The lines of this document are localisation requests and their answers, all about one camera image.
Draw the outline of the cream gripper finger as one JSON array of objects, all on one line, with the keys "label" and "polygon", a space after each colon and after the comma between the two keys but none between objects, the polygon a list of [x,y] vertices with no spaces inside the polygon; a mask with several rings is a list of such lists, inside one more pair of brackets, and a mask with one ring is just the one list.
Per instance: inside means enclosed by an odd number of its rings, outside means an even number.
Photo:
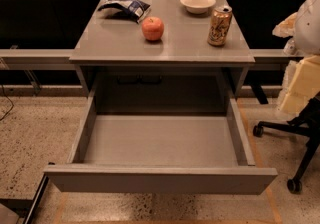
[{"label": "cream gripper finger", "polygon": [[277,37],[286,38],[294,35],[295,21],[297,13],[289,15],[285,20],[276,25],[272,31],[272,34]]},{"label": "cream gripper finger", "polygon": [[290,61],[278,96],[278,109],[298,115],[319,92],[320,56],[305,57],[299,62]]}]

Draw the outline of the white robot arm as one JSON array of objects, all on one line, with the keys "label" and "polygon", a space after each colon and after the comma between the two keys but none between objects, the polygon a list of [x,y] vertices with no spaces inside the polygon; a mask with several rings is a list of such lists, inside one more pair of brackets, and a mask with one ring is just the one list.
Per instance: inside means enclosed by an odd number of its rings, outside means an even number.
[{"label": "white robot arm", "polygon": [[289,62],[278,97],[280,111],[298,115],[320,92],[320,0],[306,0],[297,12],[276,25],[272,34],[291,36],[284,51],[305,55],[297,63]]}]

